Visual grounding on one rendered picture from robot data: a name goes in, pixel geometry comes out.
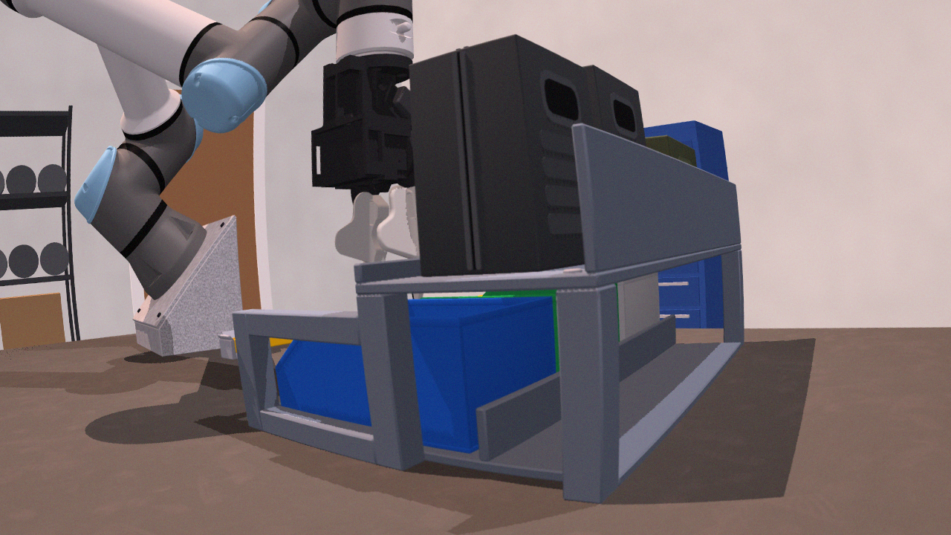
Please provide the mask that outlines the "olive green tool case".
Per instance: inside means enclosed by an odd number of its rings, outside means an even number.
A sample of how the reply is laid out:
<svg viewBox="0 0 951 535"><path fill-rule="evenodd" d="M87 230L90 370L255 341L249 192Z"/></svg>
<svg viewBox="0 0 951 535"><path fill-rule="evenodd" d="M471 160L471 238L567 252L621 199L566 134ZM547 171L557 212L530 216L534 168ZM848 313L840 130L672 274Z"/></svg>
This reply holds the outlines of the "olive green tool case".
<svg viewBox="0 0 951 535"><path fill-rule="evenodd" d="M657 152L661 152L663 155L675 157L687 163L687 165L697 167L694 149L685 145L685 143L681 143L668 135L645 138L646 148L657 150Z"/></svg>

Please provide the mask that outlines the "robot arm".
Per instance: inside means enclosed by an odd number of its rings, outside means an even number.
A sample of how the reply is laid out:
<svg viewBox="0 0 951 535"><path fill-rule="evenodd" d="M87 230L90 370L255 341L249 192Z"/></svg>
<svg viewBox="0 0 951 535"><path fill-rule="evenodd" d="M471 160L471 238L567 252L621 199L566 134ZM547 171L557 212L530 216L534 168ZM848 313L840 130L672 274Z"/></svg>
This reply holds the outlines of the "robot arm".
<svg viewBox="0 0 951 535"><path fill-rule="evenodd" d="M336 64L350 54L414 59L413 0L270 0L240 30L169 0L0 1L97 44L123 108L126 139L106 148L74 204L128 260L153 300L174 285L207 234L160 197L199 148L204 129L240 126L335 33Z"/></svg>

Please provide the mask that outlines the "yellow bar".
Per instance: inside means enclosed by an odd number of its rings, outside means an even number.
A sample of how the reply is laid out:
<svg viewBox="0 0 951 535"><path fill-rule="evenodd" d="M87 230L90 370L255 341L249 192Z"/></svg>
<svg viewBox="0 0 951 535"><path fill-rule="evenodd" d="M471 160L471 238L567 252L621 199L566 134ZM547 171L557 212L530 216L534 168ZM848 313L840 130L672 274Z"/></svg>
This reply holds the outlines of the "yellow bar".
<svg viewBox="0 0 951 535"><path fill-rule="evenodd" d="M236 347L236 340L235 340L235 338L233 338L233 339L234 339L235 347ZM270 346L271 346L271 348L272 348L272 346L280 346L280 345L284 345L285 343L291 343L291 342L292 342L292 340L285 340L285 339L278 339L278 338L270 338Z"/></svg>

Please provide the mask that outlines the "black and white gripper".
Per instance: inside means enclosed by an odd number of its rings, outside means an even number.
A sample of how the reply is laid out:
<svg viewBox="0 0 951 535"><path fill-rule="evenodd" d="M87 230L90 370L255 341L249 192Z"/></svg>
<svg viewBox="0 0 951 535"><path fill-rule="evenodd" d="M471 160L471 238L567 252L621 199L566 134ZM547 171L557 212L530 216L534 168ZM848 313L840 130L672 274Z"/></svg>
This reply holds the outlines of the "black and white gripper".
<svg viewBox="0 0 951 535"><path fill-rule="evenodd" d="M395 84L409 80L411 64L407 56L379 53L323 66L323 126L311 131L312 186L351 190L352 221L337 231L335 247L363 263L385 261L387 253L419 258L412 124L393 103ZM389 192L389 204L380 192Z"/></svg>

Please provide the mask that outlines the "grey metal shelf rack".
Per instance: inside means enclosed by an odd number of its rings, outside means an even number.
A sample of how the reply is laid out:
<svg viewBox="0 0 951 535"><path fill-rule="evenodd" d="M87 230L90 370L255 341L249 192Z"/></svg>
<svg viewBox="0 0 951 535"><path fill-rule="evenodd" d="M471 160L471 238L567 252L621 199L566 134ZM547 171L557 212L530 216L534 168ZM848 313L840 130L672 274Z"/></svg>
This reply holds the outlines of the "grey metal shelf rack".
<svg viewBox="0 0 951 535"><path fill-rule="evenodd" d="M359 263L357 311L234 311L218 343L238 359L249 427L393 470L431 461L607 500L743 346L739 207L733 182L594 126L571 129L584 265L423 277L419 258ZM615 283L720 255L723 343L676 343L674 314L619 342ZM539 289L557 289L559 372L476 409L474 453L424 446L407 294ZM371 427L281 406L270 338L361 346Z"/></svg>

